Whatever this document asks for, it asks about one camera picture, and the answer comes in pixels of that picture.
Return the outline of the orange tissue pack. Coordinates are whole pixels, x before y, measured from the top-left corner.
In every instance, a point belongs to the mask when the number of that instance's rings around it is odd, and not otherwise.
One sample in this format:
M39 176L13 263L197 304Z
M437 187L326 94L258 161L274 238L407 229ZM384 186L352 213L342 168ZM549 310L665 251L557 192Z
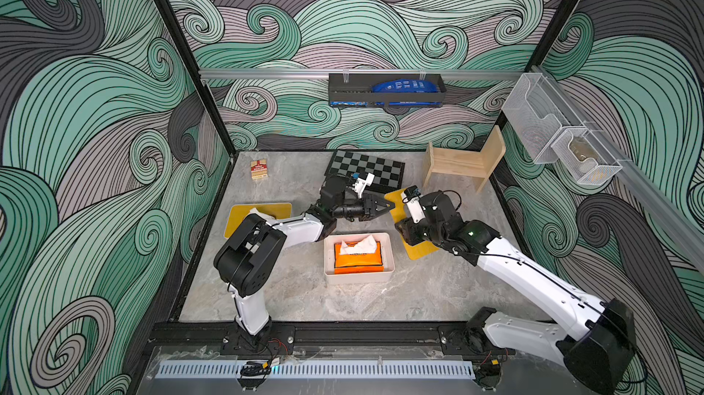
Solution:
M256 207L253 207L253 208L251 208L251 210L249 210L249 215L257 215L258 217L261 217L265 220L275 219L271 215L267 215L267 214L263 213L262 211L258 210Z
M341 241L334 245L335 274L383 272L381 243L372 236L360 241Z

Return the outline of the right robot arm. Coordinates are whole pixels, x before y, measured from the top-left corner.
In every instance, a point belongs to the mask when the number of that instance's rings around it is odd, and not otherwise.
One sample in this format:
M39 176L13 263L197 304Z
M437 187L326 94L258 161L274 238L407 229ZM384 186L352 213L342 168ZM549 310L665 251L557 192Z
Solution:
M467 261L550 316L550 322L542 323L489 311L478 329L493 347L548 359L595 393L616 393L637 356L634 312L626 303L606 302L560 279L496 229L480 220L464 220L443 191L422 195L411 186L401 200L409 215L395 227L404 242L429 242Z

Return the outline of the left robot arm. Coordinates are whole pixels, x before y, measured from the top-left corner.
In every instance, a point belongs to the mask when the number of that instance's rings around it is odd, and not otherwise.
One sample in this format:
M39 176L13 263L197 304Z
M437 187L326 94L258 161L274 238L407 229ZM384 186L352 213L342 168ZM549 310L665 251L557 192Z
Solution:
M365 222L394 209L393 202L365 191L372 180L329 176L318 200L297 217L277 219L254 208L220 248L214 267L236 305L235 322L250 342L271 331L262 288L283 250L324 240L341 218Z

